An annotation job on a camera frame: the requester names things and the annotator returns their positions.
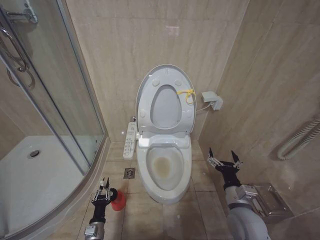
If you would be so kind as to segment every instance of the bidet control panel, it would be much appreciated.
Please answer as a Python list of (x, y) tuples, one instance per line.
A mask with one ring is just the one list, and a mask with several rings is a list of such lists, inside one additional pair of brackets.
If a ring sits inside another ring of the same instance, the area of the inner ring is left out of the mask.
[(123, 149), (123, 158), (126, 160), (131, 160), (135, 152), (136, 144), (136, 133), (137, 133), (137, 123), (131, 121), (128, 124), (128, 129), (126, 131), (124, 149)]

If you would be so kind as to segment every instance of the shower enclosure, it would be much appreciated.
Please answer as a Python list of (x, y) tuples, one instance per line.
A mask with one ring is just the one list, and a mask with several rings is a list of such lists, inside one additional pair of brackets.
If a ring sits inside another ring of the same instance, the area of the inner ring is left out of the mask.
[(0, 0), (0, 60), (1, 239), (67, 199), (108, 133), (64, 0)]

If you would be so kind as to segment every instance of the toilet lid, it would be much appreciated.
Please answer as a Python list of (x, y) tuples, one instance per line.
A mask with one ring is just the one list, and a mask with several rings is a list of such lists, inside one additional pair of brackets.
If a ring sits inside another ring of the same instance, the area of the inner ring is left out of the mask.
[(189, 134), (194, 126), (196, 103), (188, 76), (174, 65), (153, 68), (143, 79), (136, 98), (137, 130), (140, 134)]

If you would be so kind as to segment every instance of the flexible hose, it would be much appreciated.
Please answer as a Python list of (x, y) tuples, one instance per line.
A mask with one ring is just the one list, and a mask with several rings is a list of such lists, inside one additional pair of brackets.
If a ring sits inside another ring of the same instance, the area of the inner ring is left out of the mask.
[(195, 111), (195, 112), (197, 113), (197, 112), (199, 112), (199, 111), (205, 110), (205, 109), (207, 109), (208, 107), (210, 107), (211, 105), (212, 105), (212, 103), (210, 102), (207, 106), (205, 106), (204, 108), (201, 108), (201, 109), (199, 109), (199, 110), (197, 110), (197, 111)]
[[(311, 142), (316, 136), (320, 134), (320, 114), (318, 114), (314, 120), (312, 120), (307, 126), (294, 134), (282, 147), (279, 148), (277, 152), (277, 157), (280, 160), (291, 159), (297, 154), (301, 149), (303, 149), (308, 143)], [(294, 142), (300, 140), (300, 142), (295, 145), (286, 154), (285, 151), (293, 145)]]

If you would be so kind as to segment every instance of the electrical box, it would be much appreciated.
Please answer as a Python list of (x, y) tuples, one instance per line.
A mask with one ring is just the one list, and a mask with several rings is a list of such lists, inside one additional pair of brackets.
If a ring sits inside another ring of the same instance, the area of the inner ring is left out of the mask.
[(207, 102), (213, 102), (212, 108), (213, 110), (219, 110), (222, 107), (222, 104), (224, 101), (220, 96), (218, 96), (215, 92), (213, 91), (205, 91), (202, 92), (202, 99), (205, 103)]

